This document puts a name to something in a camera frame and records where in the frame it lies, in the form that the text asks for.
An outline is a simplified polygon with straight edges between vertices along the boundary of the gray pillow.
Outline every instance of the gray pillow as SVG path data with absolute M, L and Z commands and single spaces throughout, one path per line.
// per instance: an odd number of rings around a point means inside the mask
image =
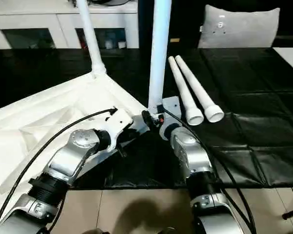
M 230 12 L 206 5 L 199 48 L 271 47 L 279 12 Z

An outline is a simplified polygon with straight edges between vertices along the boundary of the black table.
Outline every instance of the black table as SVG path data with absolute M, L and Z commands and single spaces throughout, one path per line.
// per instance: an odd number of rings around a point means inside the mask
M 220 156 L 240 187 L 293 187 L 293 68 L 273 49 L 204 49 L 180 53 L 225 117 L 194 130 Z M 105 50 L 108 74 L 147 106 L 149 56 Z M 83 50 L 0 51 L 0 107 L 89 72 Z M 178 95 L 166 68 L 164 97 Z M 155 133 L 145 133 L 80 177 L 75 189 L 178 188 L 179 163 Z M 230 179 L 215 165 L 226 186 Z

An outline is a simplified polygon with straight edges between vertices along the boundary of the white pvc pipe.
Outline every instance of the white pvc pipe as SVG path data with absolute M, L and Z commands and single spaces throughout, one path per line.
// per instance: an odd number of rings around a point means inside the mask
M 177 55 L 175 58 L 192 90 L 194 91 L 202 107 L 204 108 L 204 114 L 206 118 L 211 123 L 220 121 L 224 117 L 224 112 L 220 109 L 219 106 L 215 105 L 213 100 L 209 97 L 208 93 L 205 91 L 205 89 L 192 73 L 192 71 L 188 68 L 183 59 L 179 55 Z
M 98 41 L 91 23 L 87 0 L 77 0 L 77 6 L 84 24 L 84 35 L 86 38 L 89 54 L 92 62 L 92 72 L 94 76 L 106 74 L 104 63 L 102 62 Z
M 175 77 L 177 87 L 182 99 L 182 102 L 186 109 L 186 119 L 190 125 L 199 125 L 203 122 L 204 116 L 199 108 L 197 108 L 194 99 L 190 93 L 190 90 L 187 87 L 187 84 L 176 64 L 176 61 L 173 56 L 168 58 L 171 71 Z
M 163 104 L 163 86 L 168 43 L 171 0 L 155 0 L 151 71 L 148 94 L 148 109 L 157 113 L 157 106 Z

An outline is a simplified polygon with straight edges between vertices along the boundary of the floor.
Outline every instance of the floor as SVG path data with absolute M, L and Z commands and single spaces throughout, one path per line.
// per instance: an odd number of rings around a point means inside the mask
M 293 210 L 289 188 L 242 190 L 254 215 L 259 234 L 293 234 L 293 218 L 281 215 Z M 228 190 L 242 207 L 237 193 Z M 236 218 L 246 234 L 241 218 Z M 191 233 L 189 197 L 185 190 L 70 191 L 52 234 L 94 234 L 95 228 L 112 234 L 157 234 L 174 227 Z

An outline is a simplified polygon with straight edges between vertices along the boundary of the silver robot arm segment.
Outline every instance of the silver robot arm segment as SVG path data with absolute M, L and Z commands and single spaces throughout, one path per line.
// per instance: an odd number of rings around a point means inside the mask
M 184 127 L 176 126 L 169 135 L 191 198 L 195 233 L 242 234 L 225 195 L 214 184 L 213 168 L 200 142 Z
M 68 142 L 51 158 L 42 174 L 30 179 L 33 185 L 0 222 L 0 234 L 47 234 L 58 206 L 76 180 L 86 160 L 98 151 L 111 152 L 117 137 L 132 122 L 124 111 L 116 111 L 96 129 L 75 130 Z

